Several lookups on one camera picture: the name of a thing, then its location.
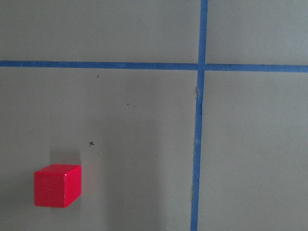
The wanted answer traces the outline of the horizontal blue tape line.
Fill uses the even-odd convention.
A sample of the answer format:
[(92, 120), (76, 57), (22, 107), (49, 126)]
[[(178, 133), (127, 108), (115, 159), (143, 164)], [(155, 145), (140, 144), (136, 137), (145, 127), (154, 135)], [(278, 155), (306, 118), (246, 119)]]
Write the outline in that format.
[(134, 62), (71, 62), (71, 61), (5, 61), (1, 67), (94, 68), (138, 70), (192, 70), (306, 73), (307, 65), (278, 64), (188, 64), (188, 63), (134, 63)]

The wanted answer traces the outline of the vertical blue tape line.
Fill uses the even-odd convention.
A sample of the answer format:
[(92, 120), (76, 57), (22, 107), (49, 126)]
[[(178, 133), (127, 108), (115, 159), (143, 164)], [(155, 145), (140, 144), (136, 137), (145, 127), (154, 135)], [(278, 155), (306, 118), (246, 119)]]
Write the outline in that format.
[(195, 128), (194, 128), (194, 150), (193, 150), (193, 173), (192, 173), (193, 190), (192, 190), (191, 221), (190, 221), (190, 230), (192, 231), (198, 230), (207, 12), (208, 12), (208, 1), (201, 0), (197, 83), (196, 83), (197, 97), (195, 104)]

